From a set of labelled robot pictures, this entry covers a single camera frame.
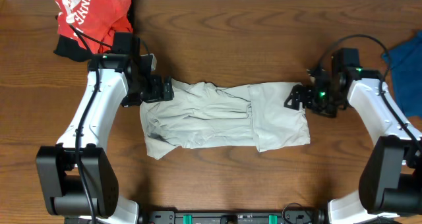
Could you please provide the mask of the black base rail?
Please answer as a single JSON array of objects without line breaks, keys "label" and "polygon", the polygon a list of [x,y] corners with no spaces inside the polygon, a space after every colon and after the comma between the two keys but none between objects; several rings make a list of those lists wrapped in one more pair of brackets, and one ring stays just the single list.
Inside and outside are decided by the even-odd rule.
[{"label": "black base rail", "polygon": [[268,212],[199,212],[156,210],[142,217],[147,224],[324,224],[323,210],[290,207]]}]

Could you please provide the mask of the red printed t-shirt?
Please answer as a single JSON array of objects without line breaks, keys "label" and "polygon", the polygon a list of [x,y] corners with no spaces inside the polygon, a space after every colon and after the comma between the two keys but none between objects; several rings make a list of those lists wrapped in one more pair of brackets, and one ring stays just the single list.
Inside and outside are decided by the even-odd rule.
[{"label": "red printed t-shirt", "polygon": [[128,13],[132,0],[55,0],[60,8],[58,34],[86,47],[73,31],[90,36],[86,40],[92,53],[110,49],[116,32],[133,32]]}]

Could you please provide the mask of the beige t-shirt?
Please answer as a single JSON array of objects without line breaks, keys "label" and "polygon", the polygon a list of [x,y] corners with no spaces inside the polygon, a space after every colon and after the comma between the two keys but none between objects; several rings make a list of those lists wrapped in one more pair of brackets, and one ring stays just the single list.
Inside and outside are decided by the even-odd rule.
[{"label": "beige t-shirt", "polygon": [[173,80],[171,101],[142,103],[147,154],[160,159],[175,148],[250,146],[259,152],[311,141],[305,110],[284,105],[293,82],[221,88]]}]

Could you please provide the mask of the blue t-shirt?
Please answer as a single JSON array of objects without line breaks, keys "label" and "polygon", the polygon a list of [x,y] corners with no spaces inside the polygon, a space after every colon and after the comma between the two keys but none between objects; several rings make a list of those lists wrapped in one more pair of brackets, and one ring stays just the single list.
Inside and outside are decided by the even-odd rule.
[{"label": "blue t-shirt", "polygon": [[406,117],[421,117],[421,31],[389,54],[396,104]]}]

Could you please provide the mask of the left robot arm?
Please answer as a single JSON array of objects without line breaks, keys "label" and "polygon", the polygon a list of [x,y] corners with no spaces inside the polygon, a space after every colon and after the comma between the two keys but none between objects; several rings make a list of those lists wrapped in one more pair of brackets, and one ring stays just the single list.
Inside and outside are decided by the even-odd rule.
[{"label": "left robot arm", "polygon": [[66,223],[142,223],[140,206],[119,193],[107,158],[119,107],[171,100],[171,78],[153,72],[156,57],[97,54],[76,113],[54,146],[42,146],[36,167],[47,212]]}]

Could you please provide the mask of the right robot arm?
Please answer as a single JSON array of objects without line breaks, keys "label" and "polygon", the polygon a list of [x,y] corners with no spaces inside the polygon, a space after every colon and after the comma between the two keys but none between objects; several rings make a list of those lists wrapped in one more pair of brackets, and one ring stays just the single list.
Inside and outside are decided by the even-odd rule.
[{"label": "right robot arm", "polygon": [[358,189],[329,201],[326,223],[391,221],[421,214],[421,132],[400,111],[377,70],[312,70],[313,85],[296,85],[285,107],[334,117],[339,105],[361,117],[374,144]]}]

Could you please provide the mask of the black folded garment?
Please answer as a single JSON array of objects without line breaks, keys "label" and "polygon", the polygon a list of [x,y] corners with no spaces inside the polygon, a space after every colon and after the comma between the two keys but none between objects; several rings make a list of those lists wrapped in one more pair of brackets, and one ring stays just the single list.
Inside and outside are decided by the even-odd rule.
[{"label": "black folded garment", "polygon": [[[128,19],[133,27],[133,0],[131,3],[131,7],[129,9]],[[81,47],[78,46],[76,41],[66,38],[59,34],[59,41],[57,43],[56,49],[54,50],[54,53],[58,56],[67,57],[77,62],[83,62],[83,61],[89,60],[90,56],[94,53],[91,52],[88,44],[86,43],[86,40],[90,39],[91,37],[87,36],[86,34],[83,34],[77,29],[74,29],[73,31],[78,36],[78,38],[82,41],[82,43],[84,44],[86,48],[82,49]]]}]

